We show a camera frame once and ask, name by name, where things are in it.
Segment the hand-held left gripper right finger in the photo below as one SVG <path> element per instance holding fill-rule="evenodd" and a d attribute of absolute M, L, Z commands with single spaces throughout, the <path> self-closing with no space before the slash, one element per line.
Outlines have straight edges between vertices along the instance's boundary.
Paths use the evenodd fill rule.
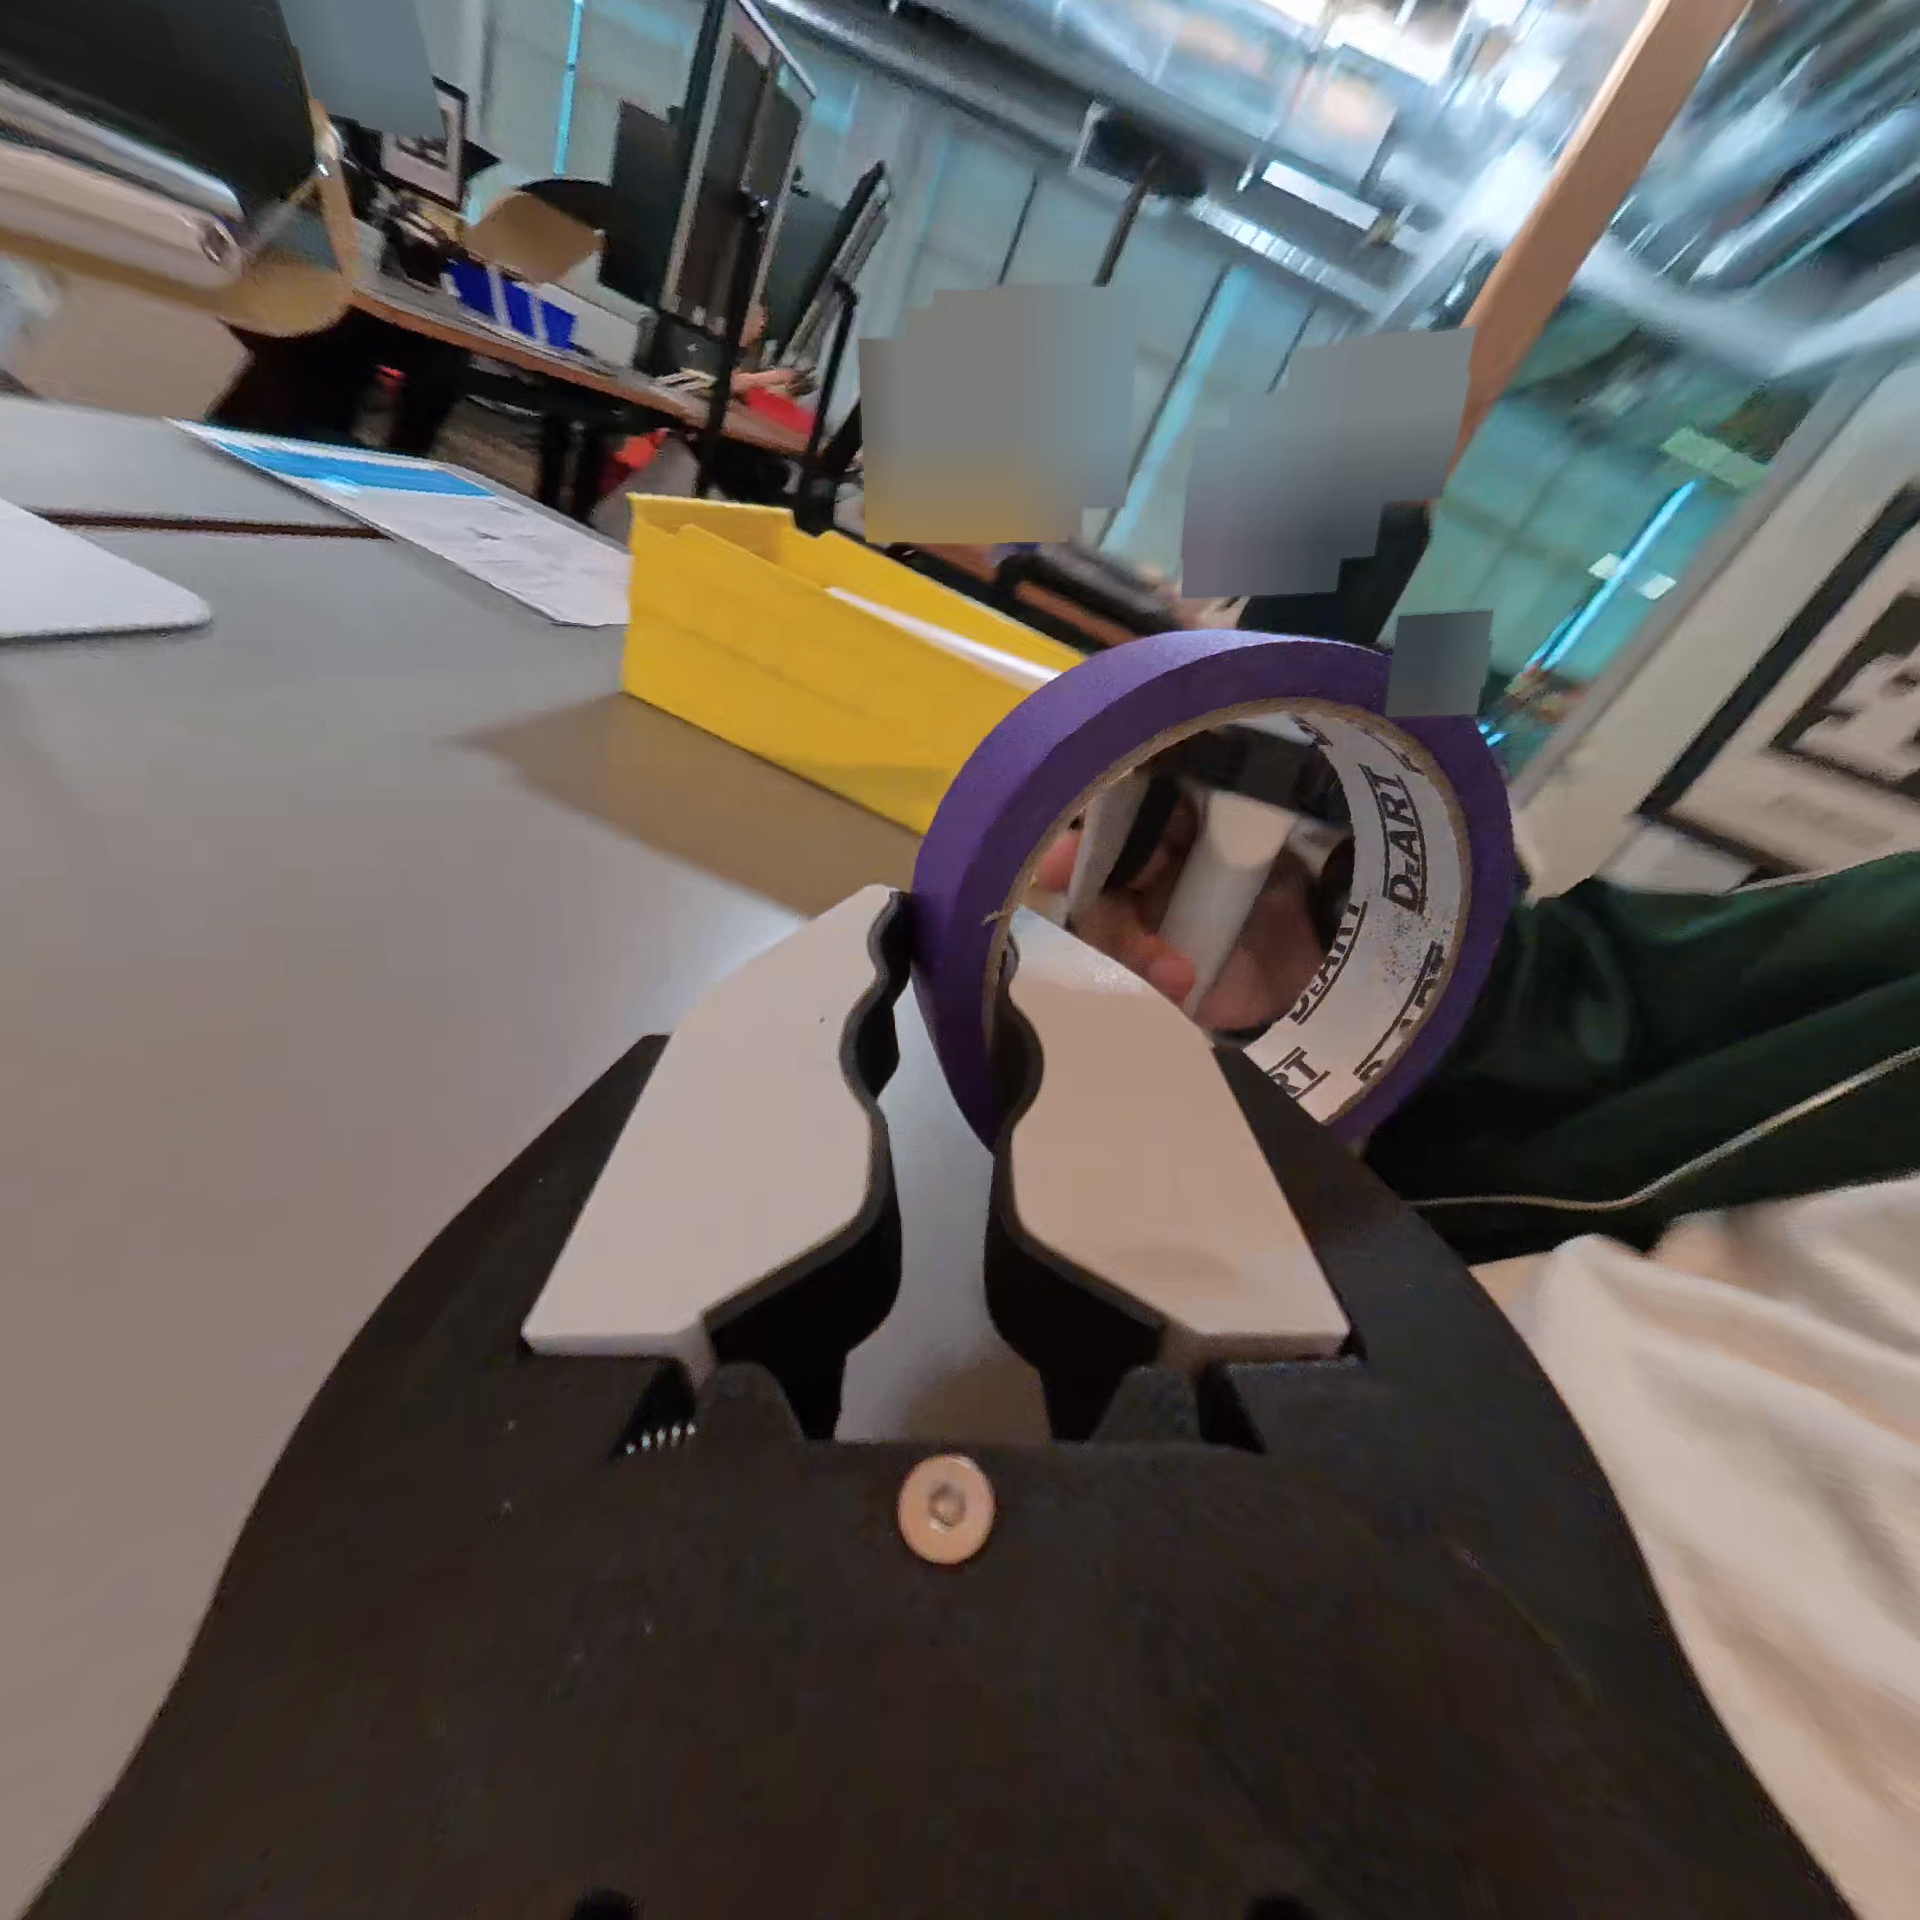
<path fill-rule="evenodd" d="M 1350 1316 L 1175 1003 L 1066 929 L 1017 918 L 993 1044 L 987 1298 L 1046 1389 L 1346 1348 Z"/>

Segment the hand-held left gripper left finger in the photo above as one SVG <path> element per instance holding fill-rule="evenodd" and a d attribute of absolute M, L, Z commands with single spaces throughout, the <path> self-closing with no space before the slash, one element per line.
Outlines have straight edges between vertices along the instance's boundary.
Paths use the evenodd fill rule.
<path fill-rule="evenodd" d="M 667 1036 L 521 1343 L 724 1361 L 837 1399 L 899 1298 L 883 1092 L 899 1069 L 906 901 L 865 884 L 722 975 Z"/>

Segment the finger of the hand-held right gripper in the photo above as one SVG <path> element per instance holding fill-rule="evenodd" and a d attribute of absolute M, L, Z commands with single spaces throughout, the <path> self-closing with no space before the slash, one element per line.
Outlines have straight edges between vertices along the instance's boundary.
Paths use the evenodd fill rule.
<path fill-rule="evenodd" d="M 1166 943 L 1190 959 L 1194 1015 L 1294 836 L 1294 809 L 1235 790 L 1194 790 L 1194 840 L 1166 901 Z"/>
<path fill-rule="evenodd" d="M 1114 779 L 1084 818 L 1069 877 L 1069 925 L 1084 921 L 1092 906 L 1126 889 L 1159 848 L 1159 779 Z"/>

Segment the purple masking tape roll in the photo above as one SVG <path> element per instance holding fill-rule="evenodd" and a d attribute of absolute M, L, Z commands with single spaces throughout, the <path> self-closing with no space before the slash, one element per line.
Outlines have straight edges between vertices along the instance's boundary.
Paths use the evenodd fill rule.
<path fill-rule="evenodd" d="M 1356 828 L 1331 958 L 1247 1052 L 1339 1140 L 1402 1109 L 1464 1036 L 1517 897 L 1509 787 L 1469 714 L 1387 720 L 1387 658 L 1312 636 L 1159 633 L 1029 691 L 960 764 L 922 840 L 913 981 L 947 1092 L 998 1134 L 991 1024 L 1029 865 L 1095 787 L 1255 708 L 1308 722 Z"/>

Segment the yellow plastic bin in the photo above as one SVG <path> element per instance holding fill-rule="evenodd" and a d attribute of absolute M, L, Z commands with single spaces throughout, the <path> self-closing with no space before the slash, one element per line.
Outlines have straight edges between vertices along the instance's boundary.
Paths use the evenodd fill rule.
<path fill-rule="evenodd" d="M 1029 697 L 829 597 L 849 589 L 1024 660 L 1084 658 L 788 510 L 631 496 L 621 689 L 925 832 L 981 740 Z"/>

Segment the person's right forearm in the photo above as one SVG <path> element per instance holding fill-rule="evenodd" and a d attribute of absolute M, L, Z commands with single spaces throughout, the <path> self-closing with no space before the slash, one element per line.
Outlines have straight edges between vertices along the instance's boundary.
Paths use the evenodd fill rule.
<path fill-rule="evenodd" d="M 1503 1116 L 1592 1116 L 1668 1094 L 1768 1116 L 1916 1065 L 1916 855 L 1738 891 L 1588 877 L 1517 901 L 1454 1049 Z"/>

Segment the grey desk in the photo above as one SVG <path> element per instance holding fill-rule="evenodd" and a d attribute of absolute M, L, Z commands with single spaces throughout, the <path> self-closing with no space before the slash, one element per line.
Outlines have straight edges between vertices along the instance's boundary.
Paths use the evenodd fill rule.
<path fill-rule="evenodd" d="M 2 499 L 210 623 L 2 649 L 2 1916 L 377 1302 L 636 1037 L 918 840 L 178 424 Z"/>

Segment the wooden office desk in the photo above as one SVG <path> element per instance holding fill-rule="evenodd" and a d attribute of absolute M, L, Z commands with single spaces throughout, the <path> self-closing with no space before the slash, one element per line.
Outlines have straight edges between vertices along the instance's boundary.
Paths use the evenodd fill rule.
<path fill-rule="evenodd" d="M 544 379 L 577 394 L 621 402 L 644 418 L 684 424 L 688 432 L 708 424 L 705 394 L 685 394 L 661 379 L 603 366 L 577 351 L 544 351 L 507 327 L 479 322 L 452 298 L 416 298 L 409 288 L 382 291 L 348 280 L 348 308 L 413 335 L 477 357 L 488 366 L 511 366 L 528 379 Z"/>

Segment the framed black-white tag sign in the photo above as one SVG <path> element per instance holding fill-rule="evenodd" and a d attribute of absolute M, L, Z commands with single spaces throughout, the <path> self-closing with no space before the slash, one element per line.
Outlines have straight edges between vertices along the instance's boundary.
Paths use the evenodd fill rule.
<path fill-rule="evenodd" d="M 1881 503 L 1636 819 L 1768 877 L 1916 848 L 1916 480 Z"/>

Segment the blue-white paper sheet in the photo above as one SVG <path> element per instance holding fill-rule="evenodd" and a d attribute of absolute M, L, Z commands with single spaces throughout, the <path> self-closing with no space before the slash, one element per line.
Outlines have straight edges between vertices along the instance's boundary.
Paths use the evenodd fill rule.
<path fill-rule="evenodd" d="M 514 597 L 557 626 L 624 631 L 631 557 L 589 525 L 521 494 L 437 461 L 264 437 L 203 420 L 180 429 L 205 446 L 406 543 Z"/>

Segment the black monitor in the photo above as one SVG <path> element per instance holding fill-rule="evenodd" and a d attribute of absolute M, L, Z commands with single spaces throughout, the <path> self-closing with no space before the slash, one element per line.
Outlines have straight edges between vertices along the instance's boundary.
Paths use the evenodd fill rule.
<path fill-rule="evenodd" d="M 717 374 L 746 351 L 812 98 L 754 2 L 708 2 L 679 107 L 621 107 L 598 280 L 644 308 L 635 374 Z"/>

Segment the blue plastic bin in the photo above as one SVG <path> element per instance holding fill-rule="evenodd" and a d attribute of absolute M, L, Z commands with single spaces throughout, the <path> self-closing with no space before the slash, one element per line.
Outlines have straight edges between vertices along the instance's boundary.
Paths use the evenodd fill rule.
<path fill-rule="evenodd" d="M 518 341 L 553 351 L 574 351 L 577 316 L 569 305 L 544 298 L 538 288 L 503 276 L 475 259 L 452 259 L 441 272 L 443 291 L 479 322 L 516 333 Z"/>

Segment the brown cardboard panel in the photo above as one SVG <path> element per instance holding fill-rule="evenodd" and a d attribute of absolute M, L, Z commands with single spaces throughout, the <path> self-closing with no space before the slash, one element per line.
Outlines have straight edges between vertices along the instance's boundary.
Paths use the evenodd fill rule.
<path fill-rule="evenodd" d="M 503 193 L 463 227 L 463 251 L 475 265 L 538 288 L 598 265 L 602 247 L 598 230 L 531 188 Z"/>

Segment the acrylic stand white base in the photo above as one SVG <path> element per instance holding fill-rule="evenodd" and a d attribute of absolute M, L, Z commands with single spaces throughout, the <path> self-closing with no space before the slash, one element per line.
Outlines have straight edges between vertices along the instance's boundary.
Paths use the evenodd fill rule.
<path fill-rule="evenodd" d="M 189 589 L 2 503 L 2 645 L 189 633 L 210 619 Z"/>

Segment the wood-edged display panel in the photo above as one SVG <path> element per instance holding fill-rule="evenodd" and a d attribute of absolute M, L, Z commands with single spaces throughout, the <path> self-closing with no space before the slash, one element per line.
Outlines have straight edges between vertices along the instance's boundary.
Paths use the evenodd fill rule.
<path fill-rule="evenodd" d="M 2 259 L 296 341 L 355 291 L 355 235 L 335 237 L 331 210 L 340 160 L 319 116 L 294 187 L 249 206 L 205 166 L 8 81 Z"/>

